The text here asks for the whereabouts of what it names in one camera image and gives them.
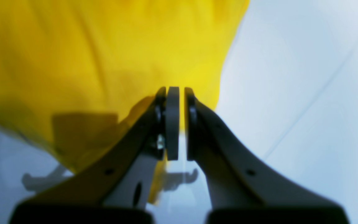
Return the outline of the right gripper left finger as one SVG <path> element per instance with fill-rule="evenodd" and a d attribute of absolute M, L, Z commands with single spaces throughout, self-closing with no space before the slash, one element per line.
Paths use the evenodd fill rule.
<path fill-rule="evenodd" d="M 11 224 L 153 224 L 145 211 L 155 166 L 178 159 L 180 90 L 159 89 L 128 133 L 100 160 L 20 203 Z"/>

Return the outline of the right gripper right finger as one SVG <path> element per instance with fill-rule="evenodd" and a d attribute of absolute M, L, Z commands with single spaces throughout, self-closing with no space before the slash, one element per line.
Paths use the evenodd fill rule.
<path fill-rule="evenodd" d="M 220 117 L 184 90 L 187 160 L 202 169 L 207 224 L 348 224 L 343 208 L 258 159 Z"/>

